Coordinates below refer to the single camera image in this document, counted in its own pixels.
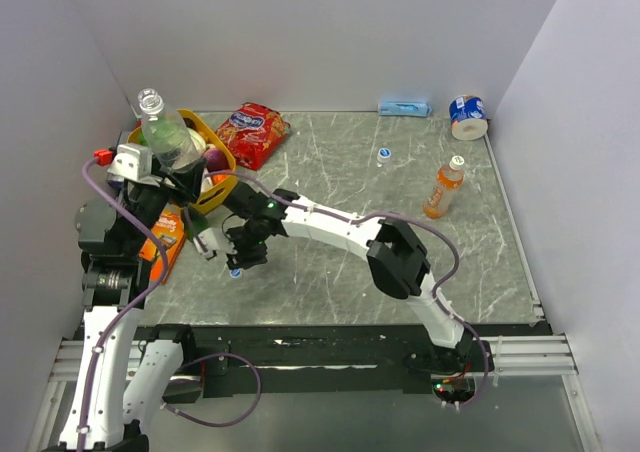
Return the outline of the orange juice plastic bottle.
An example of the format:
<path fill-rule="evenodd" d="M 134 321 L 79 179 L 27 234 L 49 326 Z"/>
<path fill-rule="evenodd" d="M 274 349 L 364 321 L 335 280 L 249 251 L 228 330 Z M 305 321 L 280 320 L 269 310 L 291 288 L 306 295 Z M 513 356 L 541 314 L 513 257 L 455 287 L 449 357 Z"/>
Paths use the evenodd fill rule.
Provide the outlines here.
<path fill-rule="evenodd" d="M 465 160 L 459 155 L 440 167 L 434 188 L 423 204 L 427 217 L 437 219 L 447 213 L 456 191 L 464 182 L 464 167 Z"/>

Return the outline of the clear plastic water bottle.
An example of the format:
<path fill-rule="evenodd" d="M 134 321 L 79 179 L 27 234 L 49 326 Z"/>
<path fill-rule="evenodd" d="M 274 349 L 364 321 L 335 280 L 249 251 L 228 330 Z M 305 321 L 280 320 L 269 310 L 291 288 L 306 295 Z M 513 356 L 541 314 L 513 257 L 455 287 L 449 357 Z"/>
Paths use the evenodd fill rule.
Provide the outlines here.
<path fill-rule="evenodd" d="M 377 166 L 382 167 L 391 160 L 392 152 L 389 148 L 380 148 L 377 153 Z"/>

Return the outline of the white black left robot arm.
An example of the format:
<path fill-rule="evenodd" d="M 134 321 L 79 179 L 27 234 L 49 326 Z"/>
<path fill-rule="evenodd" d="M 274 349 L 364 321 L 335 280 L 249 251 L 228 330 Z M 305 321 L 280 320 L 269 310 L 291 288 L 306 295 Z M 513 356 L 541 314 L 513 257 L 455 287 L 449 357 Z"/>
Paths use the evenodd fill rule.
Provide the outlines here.
<path fill-rule="evenodd" d="M 146 297 L 159 281 L 140 257 L 164 207 L 195 202 L 193 173 L 168 173 L 158 185 L 132 183 L 119 201 L 102 188 L 75 217 L 83 267 L 83 349 L 73 402 L 58 451 L 146 451 L 146 435 L 174 373 L 191 371 L 198 349 L 187 325 L 154 328 L 141 363 L 127 375 Z"/>

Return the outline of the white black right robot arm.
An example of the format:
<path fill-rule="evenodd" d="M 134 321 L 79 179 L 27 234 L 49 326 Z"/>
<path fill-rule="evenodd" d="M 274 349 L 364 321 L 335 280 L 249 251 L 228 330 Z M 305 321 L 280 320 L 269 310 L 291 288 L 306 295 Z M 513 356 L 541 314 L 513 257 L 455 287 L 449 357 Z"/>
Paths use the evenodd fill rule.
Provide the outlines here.
<path fill-rule="evenodd" d="M 240 172 L 219 174 L 238 180 L 224 205 L 243 223 L 195 235 L 202 256 L 223 253 L 229 268 L 249 269 L 266 263 L 266 241 L 272 236 L 304 238 L 348 252 L 367 263 L 379 291 L 413 310 L 444 368 L 456 371 L 471 360 L 474 336 L 441 291 L 457 270 L 435 278 L 426 246 L 415 232 L 421 228 L 443 239 L 438 230 L 393 212 L 359 215 L 332 209 L 292 191 L 271 191 Z"/>

